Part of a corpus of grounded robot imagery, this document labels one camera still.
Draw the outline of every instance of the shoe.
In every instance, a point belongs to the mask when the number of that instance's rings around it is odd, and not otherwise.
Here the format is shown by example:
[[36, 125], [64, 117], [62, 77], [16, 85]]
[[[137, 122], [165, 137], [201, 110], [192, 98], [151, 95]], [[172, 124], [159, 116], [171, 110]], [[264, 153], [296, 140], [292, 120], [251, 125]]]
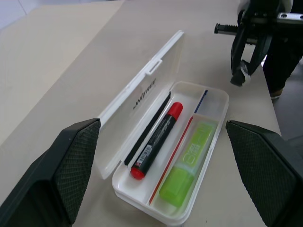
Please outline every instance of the shoe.
[[283, 89], [270, 93], [271, 99], [279, 98], [282, 94]]

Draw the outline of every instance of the black marker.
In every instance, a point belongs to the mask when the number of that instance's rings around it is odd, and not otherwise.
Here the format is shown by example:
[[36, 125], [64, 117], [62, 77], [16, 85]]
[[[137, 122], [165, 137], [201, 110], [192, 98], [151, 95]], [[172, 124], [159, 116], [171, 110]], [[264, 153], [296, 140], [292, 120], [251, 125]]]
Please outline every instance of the black marker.
[[169, 135], [169, 132], [179, 118], [182, 109], [183, 106], [181, 103], [174, 103], [147, 142], [142, 153], [131, 168], [131, 175], [137, 180], [141, 180], [145, 177], [165, 139]]

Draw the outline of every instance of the red marker cap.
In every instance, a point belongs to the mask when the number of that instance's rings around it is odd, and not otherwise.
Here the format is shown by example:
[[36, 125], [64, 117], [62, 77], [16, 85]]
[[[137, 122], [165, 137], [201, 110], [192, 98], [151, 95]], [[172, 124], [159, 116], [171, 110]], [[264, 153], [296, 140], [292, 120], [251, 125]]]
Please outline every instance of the red marker cap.
[[144, 174], [137, 168], [131, 168], [131, 175], [137, 180], [142, 180], [145, 176]]
[[173, 116], [176, 120], [178, 120], [180, 113], [183, 110], [183, 106], [179, 102], [175, 102], [167, 112], [167, 115]]

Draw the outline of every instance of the textured gripper pad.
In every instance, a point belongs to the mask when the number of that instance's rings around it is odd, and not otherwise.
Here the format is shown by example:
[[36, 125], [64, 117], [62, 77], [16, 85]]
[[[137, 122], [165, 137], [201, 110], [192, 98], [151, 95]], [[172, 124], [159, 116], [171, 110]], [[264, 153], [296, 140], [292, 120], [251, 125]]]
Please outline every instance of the textured gripper pad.
[[257, 133], [233, 123], [227, 132], [242, 182], [264, 223], [271, 227], [283, 213], [296, 186], [296, 178]]
[[86, 191], [98, 140], [100, 122], [94, 122], [77, 133], [55, 173], [55, 184], [73, 224]]

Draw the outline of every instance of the table surface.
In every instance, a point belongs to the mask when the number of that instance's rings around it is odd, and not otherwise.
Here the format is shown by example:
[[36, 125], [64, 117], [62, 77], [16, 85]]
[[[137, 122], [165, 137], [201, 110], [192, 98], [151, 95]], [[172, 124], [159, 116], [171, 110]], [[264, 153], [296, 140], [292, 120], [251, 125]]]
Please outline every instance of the table surface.
[[[6, 89], [0, 97], [0, 202], [61, 129], [97, 117], [178, 30], [186, 34], [178, 80], [226, 91], [227, 120], [280, 133], [262, 69], [246, 87], [229, 82], [233, 37], [215, 35], [214, 26], [235, 24], [237, 8], [237, 0], [47, 6], [2, 31], [0, 82]], [[224, 128], [185, 225], [265, 226], [241, 182]], [[116, 197], [111, 176], [102, 180], [93, 166], [73, 226], [163, 224]]]

